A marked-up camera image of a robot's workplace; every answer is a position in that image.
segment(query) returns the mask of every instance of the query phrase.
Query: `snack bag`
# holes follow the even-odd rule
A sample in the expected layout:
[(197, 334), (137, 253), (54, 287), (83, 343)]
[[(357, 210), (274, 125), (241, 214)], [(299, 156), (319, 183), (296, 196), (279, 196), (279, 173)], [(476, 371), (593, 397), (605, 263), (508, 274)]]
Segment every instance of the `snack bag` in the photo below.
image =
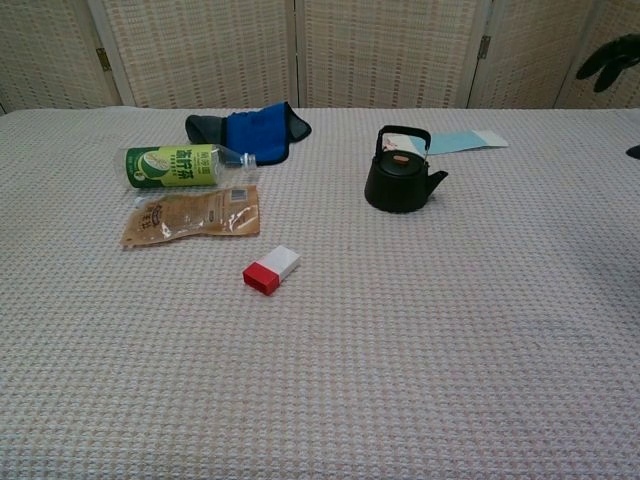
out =
[(120, 243), (126, 247), (167, 242), (188, 235), (252, 235), (260, 232), (255, 185), (204, 195), (168, 195), (129, 217)]

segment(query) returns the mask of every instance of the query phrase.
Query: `plastic bottle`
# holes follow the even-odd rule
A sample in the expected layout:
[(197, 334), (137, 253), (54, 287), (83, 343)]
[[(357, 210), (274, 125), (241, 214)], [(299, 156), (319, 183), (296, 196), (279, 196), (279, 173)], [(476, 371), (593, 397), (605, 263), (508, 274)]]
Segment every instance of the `plastic bottle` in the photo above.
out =
[(114, 158), (123, 185), (135, 188), (233, 185), (256, 169), (256, 157), (222, 145), (120, 148)]

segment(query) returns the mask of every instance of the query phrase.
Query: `small box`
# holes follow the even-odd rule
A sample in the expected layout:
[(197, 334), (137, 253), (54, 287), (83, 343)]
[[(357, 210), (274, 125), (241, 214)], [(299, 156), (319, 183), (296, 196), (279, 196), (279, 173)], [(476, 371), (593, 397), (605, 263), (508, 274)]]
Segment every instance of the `small box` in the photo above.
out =
[(300, 255), (280, 245), (242, 272), (244, 283), (271, 295), (299, 263)]

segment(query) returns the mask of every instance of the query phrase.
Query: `black teapot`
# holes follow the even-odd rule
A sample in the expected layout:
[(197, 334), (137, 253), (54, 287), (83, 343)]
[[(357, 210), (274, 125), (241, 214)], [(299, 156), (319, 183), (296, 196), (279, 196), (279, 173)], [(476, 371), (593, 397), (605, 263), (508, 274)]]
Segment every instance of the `black teapot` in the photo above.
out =
[(429, 175), (426, 155), (414, 152), (384, 150), (382, 136), (398, 133), (421, 138), (425, 151), (431, 146), (431, 135), (426, 130), (397, 125), (386, 125), (378, 132), (376, 154), (373, 157), (364, 196), (374, 207), (387, 212), (404, 213), (422, 208), (429, 195), (448, 175), (440, 171)]

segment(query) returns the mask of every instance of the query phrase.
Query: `light blue paper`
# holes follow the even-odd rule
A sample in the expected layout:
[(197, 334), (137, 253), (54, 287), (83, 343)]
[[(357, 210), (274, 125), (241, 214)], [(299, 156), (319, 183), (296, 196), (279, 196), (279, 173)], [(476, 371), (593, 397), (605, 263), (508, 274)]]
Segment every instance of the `light blue paper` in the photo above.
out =
[[(390, 146), (398, 150), (413, 151), (425, 155), (424, 140), (407, 135), (390, 135)], [(460, 152), (472, 148), (507, 147), (509, 144), (490, 130), (470, 130), (467, 132), (432, 133), (429, 155)]]

